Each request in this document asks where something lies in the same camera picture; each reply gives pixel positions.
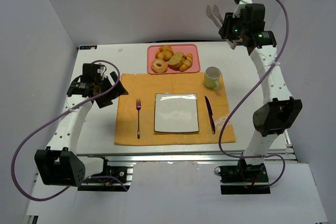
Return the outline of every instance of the pink tray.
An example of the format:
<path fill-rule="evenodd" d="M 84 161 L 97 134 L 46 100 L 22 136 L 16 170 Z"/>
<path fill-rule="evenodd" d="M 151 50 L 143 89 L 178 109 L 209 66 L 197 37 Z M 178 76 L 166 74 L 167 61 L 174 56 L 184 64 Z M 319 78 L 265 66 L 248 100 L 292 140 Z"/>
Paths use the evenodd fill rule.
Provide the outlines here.
<path fill-rule="evenodd" d="M 149 74 L 165 74 L 165 73 L 197 73 L 201 69 L 200 65 L 200 59 L 198 57 L 198 51 L 197 47 L 194 44 L 181 44 L 181 45 L 169 45 L 172 47 L 174 53 L 176 52 L 182 52 L 185 55 L 187 54 L 192 54 L 193 55 L 193 64 L 191 65 L 190 68 L 185 70 L 184 72 L 176 71 L 171 68 L 168 68 L 165 73 L 155 73 L 152 68 L 151 68 L 151 63 L 153 60 L 155 60 L 155 54 L 156 51 L 164 45 L 155 45 L 155 46 L 150 46 L 147 49 L 147 72 Z"/>

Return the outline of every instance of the white square plate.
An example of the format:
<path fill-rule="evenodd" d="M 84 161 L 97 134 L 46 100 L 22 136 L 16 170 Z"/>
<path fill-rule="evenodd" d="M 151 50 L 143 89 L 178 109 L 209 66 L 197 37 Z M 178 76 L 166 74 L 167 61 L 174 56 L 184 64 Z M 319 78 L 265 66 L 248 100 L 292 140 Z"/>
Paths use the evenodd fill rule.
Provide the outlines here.
<path fill-rule="evenodd" d="M 154 131 L 198 132 L 196 94 L 156 94 Z"/>

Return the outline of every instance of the fork handle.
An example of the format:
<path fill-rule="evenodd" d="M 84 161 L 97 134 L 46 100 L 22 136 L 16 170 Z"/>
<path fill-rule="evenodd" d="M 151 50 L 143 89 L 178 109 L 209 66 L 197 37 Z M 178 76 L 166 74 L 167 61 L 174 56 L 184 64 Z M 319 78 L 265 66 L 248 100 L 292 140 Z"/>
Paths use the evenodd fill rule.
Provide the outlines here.
<path fill-rule="evenodd" d="M 139 119 L 139 115 L 140 115 L 140 110 L 138 110 L 138 139 L 140 138 L 140 119 Z"/>

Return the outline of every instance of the mug handle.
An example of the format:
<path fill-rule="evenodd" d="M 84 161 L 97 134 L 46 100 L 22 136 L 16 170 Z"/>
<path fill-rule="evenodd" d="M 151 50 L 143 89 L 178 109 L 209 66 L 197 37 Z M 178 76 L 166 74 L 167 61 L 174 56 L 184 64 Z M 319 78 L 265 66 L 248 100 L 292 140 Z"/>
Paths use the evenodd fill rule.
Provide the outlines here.
<path fill-rule="evenodd" d="M 216 86 L 214 87 L 214 89 L 218 89 L 219 88 L 219 82 L 215 81 L 215 83 L 216 83 Z"/>

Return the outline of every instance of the cup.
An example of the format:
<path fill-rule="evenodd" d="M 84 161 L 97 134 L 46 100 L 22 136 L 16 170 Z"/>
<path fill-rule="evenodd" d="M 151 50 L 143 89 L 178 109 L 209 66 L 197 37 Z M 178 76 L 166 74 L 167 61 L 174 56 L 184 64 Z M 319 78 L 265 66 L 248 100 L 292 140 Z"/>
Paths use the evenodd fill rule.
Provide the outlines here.
<path fill-rule="evenodd" d="M 204 85 L 211 89 L 219 88 L 221 71 L 216 67 L 209 67 L 204 73 Z"/>

